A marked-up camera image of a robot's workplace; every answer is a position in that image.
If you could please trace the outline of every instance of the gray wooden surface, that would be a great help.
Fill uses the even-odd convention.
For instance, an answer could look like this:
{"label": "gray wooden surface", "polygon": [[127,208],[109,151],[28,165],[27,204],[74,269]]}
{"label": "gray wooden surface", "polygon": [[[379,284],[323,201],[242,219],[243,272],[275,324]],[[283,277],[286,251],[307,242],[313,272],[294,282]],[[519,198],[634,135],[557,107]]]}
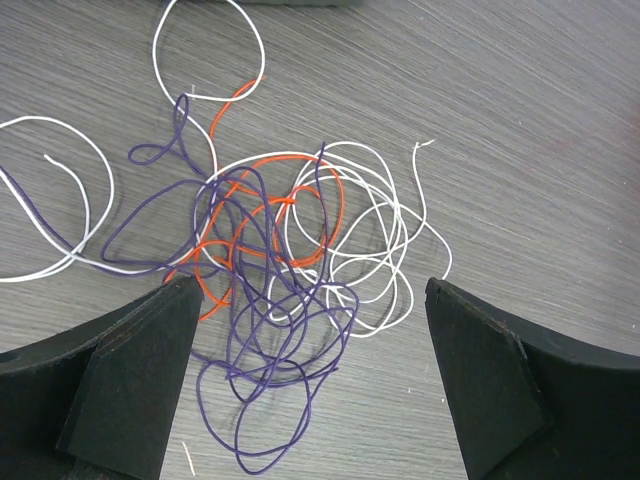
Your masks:
{"label": "gray wooden surface", "polygon": [[[151,0],[0,2],[0,119],[50,115],[80,127],[115,168],[117,211],[87,253],[143,198],[189,175],[169,161],[127,162],[140,142],[166,141],[170,108],[150,64],[162,9]],[[355,10],[248,7],[263,34],[267,80],[235,105],[218,131],[221,162],[322,140],[371,144],[392,162],[403,200],[417,208],[410,153],[433,225],[450,241],[450,279],[486,300],[579,339],[640,353],[640,7],[636,0],[368,0]],[[237,13],[181,2],[161,63],[172,93],[228,95],[257,71],[255,40]],[[218,106],[199,103],[210,121]],[[43,213],[79,238],[79,196],[42,160],[81,173],[96,211],[102,167],[59,129],[25,124],[1,134],[1,162]],[[202,165],[206,149],[191,132]],[[284,168],[278,175],[294,175]],[[191,192],[152,208],[116,245],[120,256],[158,258],[184,238]],[[58,258],[0,189],[2,275]],[[351,342],[341,370],[314,404],[306,437],[265,478],[462,479],[451,418],[429,340],[422,292],[445,267],[428,234],[406,273],[418,296],[396,329]],[[0,351],[115,308],[158,285],[75,265],[38,282],[2,286]],[[367,312],[373,319],[384,307]],[[215,319],[196,343],[220,345]],[[190,364],[163,478],[241,478],[207,434]],[[206,383],[211,418],[227,431],[234,408],[220,375]],[[247,448],[291,429],[299,392],[254,413]]]}

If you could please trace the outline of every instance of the black object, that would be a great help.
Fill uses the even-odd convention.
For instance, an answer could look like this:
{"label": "black object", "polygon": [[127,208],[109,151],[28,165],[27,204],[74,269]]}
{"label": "black object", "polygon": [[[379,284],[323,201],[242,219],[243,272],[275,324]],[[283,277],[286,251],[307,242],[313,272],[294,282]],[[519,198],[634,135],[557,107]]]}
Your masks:
{"label": "black object", "polygon": [[640,478],[640,357],[436,279],[427,315],[470,480]]}
{"label": "black object", "polygon": [[201,301],[179,278],[0,354],[0,479],[157,479]]}

